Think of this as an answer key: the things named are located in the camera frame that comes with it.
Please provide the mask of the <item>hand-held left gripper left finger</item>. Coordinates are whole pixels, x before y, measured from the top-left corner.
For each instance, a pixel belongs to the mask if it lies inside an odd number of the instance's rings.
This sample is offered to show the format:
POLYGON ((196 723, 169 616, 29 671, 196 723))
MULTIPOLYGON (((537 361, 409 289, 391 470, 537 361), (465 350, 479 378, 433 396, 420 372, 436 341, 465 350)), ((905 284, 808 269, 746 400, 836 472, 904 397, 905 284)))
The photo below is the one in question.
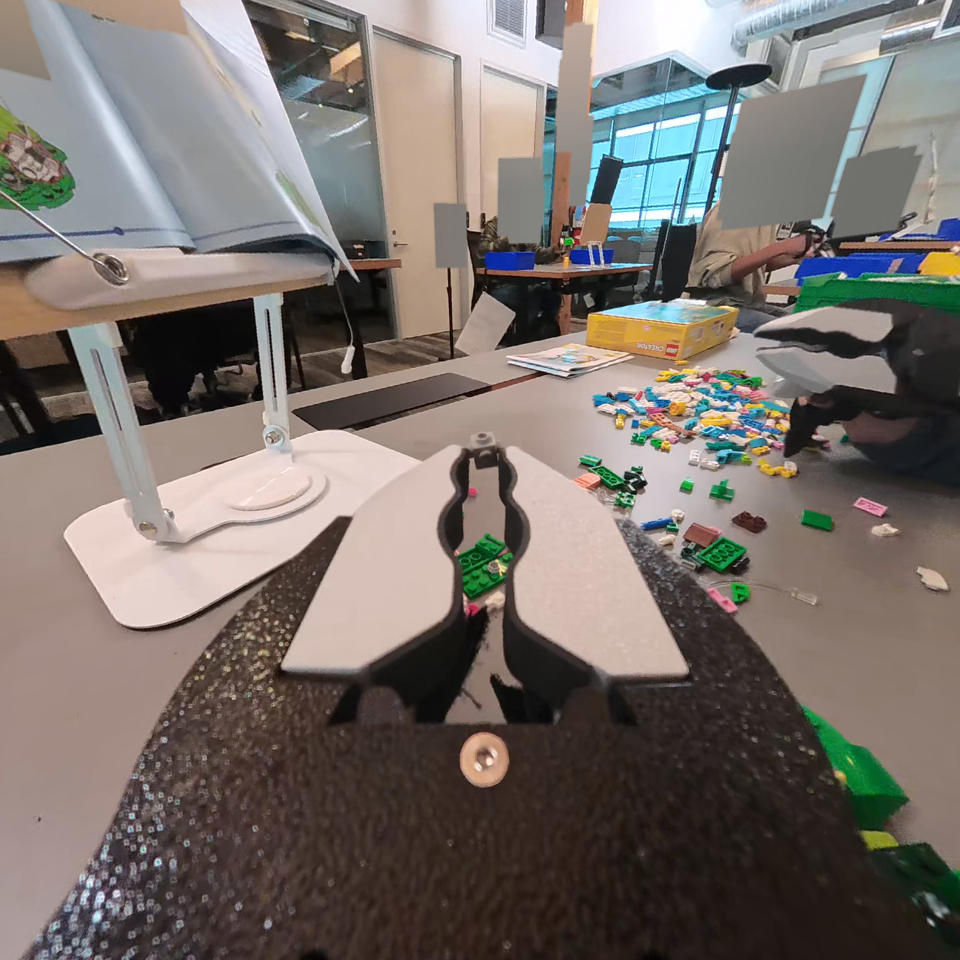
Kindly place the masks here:
POLYGON ((395 694, 419 724, 449 724, 490 613, 466 598, 457 553, 468 450, 448 445, 354 512, 281 662, 285 680, 357 698, 395 694))

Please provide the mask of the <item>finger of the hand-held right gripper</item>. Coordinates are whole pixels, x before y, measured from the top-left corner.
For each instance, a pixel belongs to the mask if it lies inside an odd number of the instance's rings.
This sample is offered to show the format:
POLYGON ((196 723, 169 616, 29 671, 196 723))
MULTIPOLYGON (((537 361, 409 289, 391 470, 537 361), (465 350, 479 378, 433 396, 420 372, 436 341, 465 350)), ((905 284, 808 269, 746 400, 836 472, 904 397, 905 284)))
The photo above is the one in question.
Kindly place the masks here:
POLYGON ((842 357, 827 350, 801 346, 762 346, 756 360, 774 374, 774 396, 795 399, 834 388, 851 388, 894 395, 897 378, 883 352, 842 357))
POLYGON ((894 327, 894 318, 888 312, 821 307, 772 318, 758 326, 753 334, 810 352, 870 354, 882 346, 894 327))

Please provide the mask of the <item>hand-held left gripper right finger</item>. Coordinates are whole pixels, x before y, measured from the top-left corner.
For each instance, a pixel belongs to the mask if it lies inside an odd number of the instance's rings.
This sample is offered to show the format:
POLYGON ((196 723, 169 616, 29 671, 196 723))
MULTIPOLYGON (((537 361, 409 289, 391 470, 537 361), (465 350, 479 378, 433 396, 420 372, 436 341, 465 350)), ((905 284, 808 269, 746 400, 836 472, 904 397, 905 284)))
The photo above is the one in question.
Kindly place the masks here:
POLYGON ((507 724, 551 724, 597 690, 629 721, 624 691, 682 688, 690 666, 617 523, 588 490, 506 445, 498 490, 512 555, 502 611, 514 684, 491 675, 507 724))

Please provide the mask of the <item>pile of colourful lego pieces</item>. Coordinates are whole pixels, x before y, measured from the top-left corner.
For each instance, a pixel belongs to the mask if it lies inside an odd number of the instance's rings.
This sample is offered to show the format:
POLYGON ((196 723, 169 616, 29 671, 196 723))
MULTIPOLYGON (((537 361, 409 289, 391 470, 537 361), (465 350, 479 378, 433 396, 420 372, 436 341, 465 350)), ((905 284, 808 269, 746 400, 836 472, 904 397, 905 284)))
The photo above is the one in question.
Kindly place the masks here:
POLYGON ((790 414, 765 386, 744 370, 674 367, 642 389, 595 393, 591 405, 634 447, 668 453, 692 445, 688 463, 695 470, 752 466, 791 479, 799 467, 786 456, 790 414))

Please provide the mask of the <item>person's right forearm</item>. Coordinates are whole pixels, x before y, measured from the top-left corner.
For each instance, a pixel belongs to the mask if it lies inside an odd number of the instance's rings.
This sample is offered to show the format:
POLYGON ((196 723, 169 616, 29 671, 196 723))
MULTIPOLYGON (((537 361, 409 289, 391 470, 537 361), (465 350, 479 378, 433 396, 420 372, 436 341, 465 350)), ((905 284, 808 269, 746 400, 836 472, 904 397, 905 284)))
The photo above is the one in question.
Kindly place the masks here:
POLYGON ((855 448, 888 474, 959 487, 957 432, 917 428, 897 440, 858 442, 855 448))

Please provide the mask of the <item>wide green lego plate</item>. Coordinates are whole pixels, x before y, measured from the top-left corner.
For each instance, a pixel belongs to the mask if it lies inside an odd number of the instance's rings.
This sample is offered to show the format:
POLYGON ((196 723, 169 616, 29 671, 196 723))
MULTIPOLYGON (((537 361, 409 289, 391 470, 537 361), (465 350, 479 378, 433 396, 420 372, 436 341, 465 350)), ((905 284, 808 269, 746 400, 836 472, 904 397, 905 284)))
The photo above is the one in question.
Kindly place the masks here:
POLYGON ((698 570, 707 569, 724 573, 734 568, 746 556, 745 545, 721 535, 709 545, 702 547, 697 553, 695 563, 698 570))

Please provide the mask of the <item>transparent curved lego rod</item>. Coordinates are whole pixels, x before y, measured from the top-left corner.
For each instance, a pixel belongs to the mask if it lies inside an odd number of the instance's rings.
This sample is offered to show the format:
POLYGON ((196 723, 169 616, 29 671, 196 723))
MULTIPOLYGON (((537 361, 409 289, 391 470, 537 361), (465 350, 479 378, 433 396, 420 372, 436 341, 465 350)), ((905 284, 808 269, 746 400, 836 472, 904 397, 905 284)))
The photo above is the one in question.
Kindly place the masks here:
POLYGON ((753 597, 756 591, 766 591, 769 593, 784 594, 800 603, 807 604, 809 606, 817 606, 819 603, 819 598, 808 591, 803 591, 795 586, 784 586, 774 582, 763 582, 757 579, 738 579, 738 578, 725 578, 725 579, 716 579, 705 583, 707 589, 713 587, 720 591, 722 594, 725 594, 731 598, 730 594, 730 584, 731 582, 743 582, 750 586, 751 596, 753 597))

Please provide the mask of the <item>lego instruction booklets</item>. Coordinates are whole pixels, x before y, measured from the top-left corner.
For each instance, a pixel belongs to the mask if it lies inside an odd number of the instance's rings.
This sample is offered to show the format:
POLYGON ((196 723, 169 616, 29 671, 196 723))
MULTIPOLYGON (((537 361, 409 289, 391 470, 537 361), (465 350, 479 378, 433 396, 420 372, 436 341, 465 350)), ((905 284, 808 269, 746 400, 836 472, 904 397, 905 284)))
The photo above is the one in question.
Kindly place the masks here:
POLYGON ((633 354, 570 342, 546 350, 510 354, 510 366, 555 378, 576 378, 629 361, 633 354))

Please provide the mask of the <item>green lego build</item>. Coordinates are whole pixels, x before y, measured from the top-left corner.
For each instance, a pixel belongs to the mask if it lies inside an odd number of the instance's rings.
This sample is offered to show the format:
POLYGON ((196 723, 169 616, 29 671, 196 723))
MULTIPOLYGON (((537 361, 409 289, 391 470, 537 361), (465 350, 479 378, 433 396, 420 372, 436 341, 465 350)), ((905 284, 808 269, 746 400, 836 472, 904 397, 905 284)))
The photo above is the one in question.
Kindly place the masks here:
POLYGON ((902 843, 889 824, 909 799, 874 754, 819 714, 802 708, 841 786, 872 865, 959 957, 959 871, 928 843, 902 843))

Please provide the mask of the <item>open lego instruction book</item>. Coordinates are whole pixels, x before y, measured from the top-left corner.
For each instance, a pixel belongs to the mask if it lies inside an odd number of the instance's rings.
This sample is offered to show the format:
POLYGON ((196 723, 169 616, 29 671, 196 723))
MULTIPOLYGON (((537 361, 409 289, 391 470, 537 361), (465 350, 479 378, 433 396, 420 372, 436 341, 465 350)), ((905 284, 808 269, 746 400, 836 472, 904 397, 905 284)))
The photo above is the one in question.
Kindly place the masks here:
POLYGON ((2 2, 1 141, 2 263, 348 263, 243 2, 2 2))

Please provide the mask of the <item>person's right hand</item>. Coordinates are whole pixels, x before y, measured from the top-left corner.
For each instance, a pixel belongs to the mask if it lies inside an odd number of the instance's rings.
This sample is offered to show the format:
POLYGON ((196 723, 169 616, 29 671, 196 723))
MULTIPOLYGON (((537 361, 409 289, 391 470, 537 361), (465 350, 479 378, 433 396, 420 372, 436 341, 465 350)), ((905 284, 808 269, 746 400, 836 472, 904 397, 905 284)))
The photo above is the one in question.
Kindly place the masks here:
POLYGON ((889 418, 871 413, 860 413, 842 421, 850 443, 862 452, 901 444, 921 425, 922 419, 916 416, 889 418))

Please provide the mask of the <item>green plate with grey stud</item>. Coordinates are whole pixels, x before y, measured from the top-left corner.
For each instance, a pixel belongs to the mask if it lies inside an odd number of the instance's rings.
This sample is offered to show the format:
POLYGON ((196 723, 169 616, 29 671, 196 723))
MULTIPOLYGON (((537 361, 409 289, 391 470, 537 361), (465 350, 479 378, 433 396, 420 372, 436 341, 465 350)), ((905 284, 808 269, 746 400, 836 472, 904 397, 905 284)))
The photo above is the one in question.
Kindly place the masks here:
POLYGON ((457 560, 462 571, 462 592, 474 601, 503 584, 513 553, 503 540, 486 533, 474 546, 459 553, 457 560))

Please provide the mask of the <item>black floor lamp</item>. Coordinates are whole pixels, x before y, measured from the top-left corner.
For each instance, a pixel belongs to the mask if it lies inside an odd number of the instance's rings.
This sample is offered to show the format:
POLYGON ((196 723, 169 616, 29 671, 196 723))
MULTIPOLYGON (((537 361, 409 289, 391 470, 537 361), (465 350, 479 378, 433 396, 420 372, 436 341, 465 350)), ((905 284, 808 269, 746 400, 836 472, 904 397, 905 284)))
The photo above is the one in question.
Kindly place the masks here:
POLYGON ((767 63, 744 62, 717 70, 706 78, 706 86, 713 91, 726 91, 728 94, 724 123, 719 144, 714 156, 709 186, 706 191, 704 212, 708 213, 714 207, 717 195, 717 185, 721 178, 721 170, 729 147, 731 128, 735 111, 739 103, 742 90, 753 88, 769 79, 772 67, 767 63))

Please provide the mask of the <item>white paper sheet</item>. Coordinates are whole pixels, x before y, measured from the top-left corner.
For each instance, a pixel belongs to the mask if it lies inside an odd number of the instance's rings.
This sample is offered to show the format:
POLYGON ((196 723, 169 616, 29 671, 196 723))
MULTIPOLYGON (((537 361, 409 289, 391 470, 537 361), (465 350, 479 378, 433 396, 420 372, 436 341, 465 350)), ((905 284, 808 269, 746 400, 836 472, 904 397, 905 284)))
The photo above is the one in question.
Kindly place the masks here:
POLYGON ((482 293, 454 343, 454 350, 467 356, 494 352, 515 317, 516 312, 501 300, 482 293))

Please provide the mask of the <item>white door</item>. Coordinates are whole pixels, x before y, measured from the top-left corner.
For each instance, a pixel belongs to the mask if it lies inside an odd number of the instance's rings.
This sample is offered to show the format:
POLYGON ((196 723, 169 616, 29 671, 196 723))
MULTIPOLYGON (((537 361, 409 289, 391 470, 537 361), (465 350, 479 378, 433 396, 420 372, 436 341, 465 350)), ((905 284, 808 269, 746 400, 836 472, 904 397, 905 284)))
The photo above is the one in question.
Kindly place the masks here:
POLYGON ((460 190, 459 61, 372 28, 371 78, 397 336, 448 328, 447 274, 435 258, 434 207, 460 190))
POLYGON ((543 154, 546 88, 485 64, 480 90, 479 210, 486 223, 498 215, 499 161, 543 154))

